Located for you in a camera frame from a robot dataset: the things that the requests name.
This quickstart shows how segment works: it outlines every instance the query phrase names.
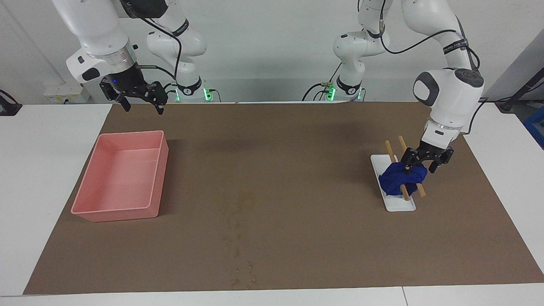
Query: blue fabric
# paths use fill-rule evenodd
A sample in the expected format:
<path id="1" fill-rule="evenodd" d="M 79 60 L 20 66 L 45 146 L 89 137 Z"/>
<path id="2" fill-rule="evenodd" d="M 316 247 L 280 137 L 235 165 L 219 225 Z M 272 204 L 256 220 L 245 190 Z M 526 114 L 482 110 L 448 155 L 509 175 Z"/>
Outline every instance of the blue fabric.
<path id="1" fill-rule="evenodd" d="M 401 195 L 400 185 L 406 185 L 408 194 L 412 195 L 417 191 L 417 183 L 422 183 L 427 176 L 427 168 L 422 164 L 412 168 L 412 172 L 408 175 L 404 173 L 403 163 L 392 163 L 385 172 L 380 175 L 378 180 L 380 186 L 387 195 Z"/>

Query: green led light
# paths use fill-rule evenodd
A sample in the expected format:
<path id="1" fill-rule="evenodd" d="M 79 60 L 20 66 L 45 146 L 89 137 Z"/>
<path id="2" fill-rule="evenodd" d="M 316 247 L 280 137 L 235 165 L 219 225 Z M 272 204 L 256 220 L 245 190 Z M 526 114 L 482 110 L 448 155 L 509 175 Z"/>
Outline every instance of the green led light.
<path id="1" fill-rule="evenodd" d="M 204 90 L 204 97 L 206 98 L 206 101 L 210 101 L 212 99 L 212 95 L 209 93 L 209 90 L 206 88 L 203 88 Z"/>
<path id="2" fill-rule="evenodd" d="M 335 99 L 335 94 L 336 94 L 336 88 L 331 87 L 331 89 L 329 90 L 329 93 L 327 94 L 327 100 L 333 101 Z"/>

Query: wall socket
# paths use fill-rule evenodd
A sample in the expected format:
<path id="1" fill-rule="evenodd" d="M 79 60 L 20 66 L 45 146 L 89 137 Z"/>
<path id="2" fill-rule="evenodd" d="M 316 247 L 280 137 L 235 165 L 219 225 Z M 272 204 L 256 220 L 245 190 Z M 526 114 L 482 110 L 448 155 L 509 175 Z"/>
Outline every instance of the wall socket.
<path id="1" fill-rule="evenodd" d="M 75 85 L 50 85 L 44 92 L 45 98 L 51 103 L 88 103 L 91 95 L 80 84 Z"/>

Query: white plate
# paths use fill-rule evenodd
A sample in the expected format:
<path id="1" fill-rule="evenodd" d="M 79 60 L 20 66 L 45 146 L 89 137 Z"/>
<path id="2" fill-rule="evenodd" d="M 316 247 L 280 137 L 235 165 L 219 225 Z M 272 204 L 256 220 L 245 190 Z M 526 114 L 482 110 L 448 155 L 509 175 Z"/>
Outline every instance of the white plate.
<path id="1" fill-rule="evenodd" d="M 391 164 L 391 159 L 389 155 L 372 155 L 370 157 L 372 161 L 372 166 L 374 167 L 374 174 L 376 175 L 376 181 L 378 181 L 378 188 L 380 189 L 381 196 L 384 199 L 385 209 L 390 212 L 398 211 L 414 211 L 416 210 L 416 204 L 413 202 L 413 198 L 410 197 L 410 201 L 404 200 L 403 195 L 387 195 L 381 189 L 380 181 L 378 177 L 382 175 L 387 167 Z"/>

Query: cable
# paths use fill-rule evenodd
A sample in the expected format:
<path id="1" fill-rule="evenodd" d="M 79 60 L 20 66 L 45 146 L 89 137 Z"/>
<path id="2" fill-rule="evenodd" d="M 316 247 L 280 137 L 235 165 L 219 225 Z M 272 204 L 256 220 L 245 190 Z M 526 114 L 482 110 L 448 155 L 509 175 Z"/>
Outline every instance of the cable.
<path id="1" fill-rule="evenodd" d="M 0 89 L 0 93 L 3 93 L 6 97 L 10 98 L 15 104 L 21 105 L 17 100 L 15 100 L 10 94 L 6 93 L 4 90 Z"/>
<path id="2" fill-rule="evenodd" d="M 433 38 L 433 37 L 435 37 L 435 36 L 437 36 L 437 35 L 440 35 L 440 34 L 443 34 L 443 33 L 447 33 L 447 32 L 457 33 L 456 30 L 442 30 L 442 31 L 436 32 L 435 34 L 433 34 L 433 35 L 431 35 L 431 36 L 429 36 L 429 37 L 427 37 L 427 38 L 422 39 L 420 42 L 418 42 L 418 43 L 416 43 L 415 45 L 410 46 L 410 47 L 408 47 L 408 48 L 406 48 L 406 49 L 404 49 L 404 50 L 402 50 L 402 51 L 391 51 L 391 50 L 389 50 L 389 49 L 385 46 L 385 44 L 384 44 L 384 36 L 383 36 L 383 35 L 380 36 L 380 41 L 381 41 L 381 45 L 384 47 L 385 51 L 387 51 L 387 52 L 389 52 L 389 53 L 391 53 L 391 54 L 401 54 L 401 53 L 404 53 L 404 52 L 406 52 L 406 51 L 408 51 L 408 50 L 411 50 L 411 49 L 413 49 L 413 48 L 415 48 L 415 47 L 421 45 L 422 43 L 426 42 L 427 40 L 429 40 L 429 39 L 431 39 L 431 38 Z"/>
<path id="3" fill-rule="evenodd" d="M 332 76 L 329 79 L 329 83 L 332 82 L 332 79 L 335 77 L 336 73 L 338 72 L 338 69 L 340 69 L 340 66 L 342 66 L 342 62 L 340 62 L 340 64 L 338 64 L 338 67 L 336 67 L 336 70 L 332 73 Z M 321 97 L 319 97 L 320 101 L 321 101 L 321 99 L 323 99 L 323 93 L 321 94 Z"/>
<path id="4" fill-rule="evenodd" d="M 312 85 L 308 91 L 304 94 L 304 96 L 302 97 L 302 101 L 304 101 L 306 99 L 306 96 L 312 91 L 312 89 L 314 89 L 315 87 L 318 87 L 318 86 L 323 86 L 321 83 L 317 83 L 317 84 L 314 84 Z"/>
<path id="5" fill-rule="evenodd" d="M 172 72 L 160 67 L 160 66 L 157 66 L 157 65 L 138 65 L 138 68 L 140 69 L 157 69 L 157 70 L 160 70 L 166 74 L 168 74 L 171 78 L 174 79 L 174 81 L 176 80 L 175 76 L 172 74 Z"/>
<path id="6" fill-rule="evenodd" d="M 219 102 L 223 102 L 221 101 L 221 94 L 219 93 L 217 89 L 210 89 L 209 91 L 215 91 L 217 93 L 217 96 L 219 97 Z"/>
<path id="7" fill-rule="evenodd" d="M 314 101 L 316 100 L 317 95 L 321 94 L 321 97 L 323 97 L 323 94 L 326 94 L 326 93 L 328 93 L 328 91 L 326 91 L 326 90 L 318 91 L 318 92 L 316 93 L 316 95 L 313 97 L 313 100 L 314 100 Z"/>
<path id="8" fill-rule="evenodd" d="M 172 33 L 168 33 L 167 31 L 165 31 L 165 30 L 161 29 L 160 27 L 158 27 L 157 25 L 155 25 L 154 22 L 150 22 L 149 20 L 144 19 L 144 18 L 140 18 L 140 19 L 142 19 L 145 23 L 147 23 L 148 25 L 152 26 L 153 28 L 155 28 L 155 29 L 157 29 L 157 30 L 163 32 L 164 34 L 166 34 L 166 35 L 172 37 L 173 39 L 175 39 L 175 40 L 177 41 L 178 45 L 180 46 L 180 49 L 179 49 L 178 52 L 177 52 L 176 67 L 174 68 L 174 75 L 173 75 L 174 81 L 177 83 L 177 68 L 178 68 L 178 66 L 179 66 L 179 64 L 180 64 L 181 48 L 182 48 L 182 46 L 181 46 L 181 41 L 180 41 L 177 37 L 175 37 Z"/>
<path id="9" fill-rule="evenodd" d="M 541 83 L 538 84 L 537 86 L 535 86 L 535 87 L 531 88 L 530 90 L 528 90 L 525 94 L 528 94 L 528 93 L 530 93 L 531 91 L 537 90 L 538 87 L 541 87 L 543 84 L 544 84 L 544 82 L 541 82 Z M 510 99 L 511 97 L 513 97 L 513 96 L 500 98 L 500 99 L 498 99 L 497 101 L 494 101 L 494 102 L 503 102 L 504 100 L 508 100 L 508 99 Z"/>
<path id="10" fill-rule="evenodd" d="M 544 84 L 544 82 L 541 82 L 541 83 L 538 84 L 537 86 L 535 86 L 535 87 L 531 88 L 529 91 L 527 91 L 526 94 L 530 93 L 530 92 L 533 91 L 533 90 L 538 89 L 538 87 L 541 87 L 543 84 Z M 474 115 L 472 115 L 471 123 L 470 123 L 470 125 L 468 126 L 468 132 L 466 132 L 464 135 L 468 135 L 468 134 L 470 134 L 470 133 L 472 132 L 472 124 L 474 123 L 474 118 L 476 118 L 476 115 L 478 114 L 478 112 L 480 111 L 480 109 L 482 108 L 482 106 L 484 106 L 485 103 L 496 103 L 496 102 L 501 102 L 502 100 L 507 100 L 507 99 L 510 99 L 511 97 L 513 97 L 513 96 L 504 97 L 504 98 L 499 99 L 499 100 L 497 100 L 497 101 L 489 101 L 489 102 L 488 102 L 487 100 L 485 100 L 485 101 L 480 102 L 481 105 L 478 106 L 478 108 L 477 108 L 476 111 L 474 112 Z"/>
<path id="11" fill-rule="evenodd" d="M 383 19 L 384 19 L 384 7 L 385 7 L 385 1 L 386 1 L 386 0 L 384 0 L 384 2 L 383 2 L 382 5 L 381 5 L 380 20 L 383 20 Z M 387 52 L 389 52 L 389 53 L 391 53 L 391 54 L 401 54 L 401 53 L 404 53 L 404 52 L 406 52 L 406 51 L 408 51 L 408 50 L 411 50 L 411 49 L 413 49 L 413 48 L 419 46 L 420 44 L 426 42 L 427 40 L 429 40 L 429 39 L 431 39 L 431 38 L 433 38 L 433 37 L 435 37 L 435 36 L 437 36 L 437 35 L 440 35 L 440 34 L 443 34 L 443 33 L 447 33 L 447 32 L 457 33 L 456 30 L 452 30 L 452 29 L 438 31 L 438 32 L 436 32 L 435 34 L 433 34 L 433 35 L 431 35 L 431 36 L 429 36 L 429 37 L 427 37 L 427 38 L 422 39 L 420 42 L 418 42 L 418 43 L 416 43 L 415 45 L 413 45 L 413 46 L 411 46 L 411 47 L 408 47 L 408 48 L 406 48 L 406 49 L 404 49 L 404 50 L 402 50 L 402 51 L 391 51 L 391 50 L 389 50 L 389 49 L 385 46 L 385 44 L 384 44 L 384 35 L 383 35 L 383 33 L 380 33 L 380 41 L 381 41 L 381 45 L 384 47 L 385 51 L 387 51 Z"/>
<path id="12" fill-rule="evenodd" d="M 489 102 L 487 100 L 485 100 L 485 101 L 479 102 L 479 103 L 480 103 L 480 106 L 478 106 L 478 108 L 474 112 L 474 115 L 472 115 L 471 124 L 468 126 L 468 132 L 464 133 L 463 135 L 468 135 L 468 134 L 470 134 L 472 132 L 472 124 L 474 123 L 474 118 L 476 118 L 476 115 L 478 114 L 478 112 L 480 111 L 482 106 L 484 106 L 485 103 L 489 103 Z"/>
<path id="13" fill-rule="evenodd" d="M 364 98 L 367 96 L 367 89 L 361 88 L 361 90 L 364 90 L 363 100 L 361 102 L 364 102 Z"/>
<path id="14" fill-rule="evenodd" d="M 478 61 L 478 65 L 476 65 L 476 70 L 480 69 L 480 57 L 478 57 L 478 55 L 474 50 L 472 50 L 472 48 L 467 47 L 467 50 L 472 53 L 472 55 L 474 55 L 474 57 L 476 58 L 476 61 Z"/>

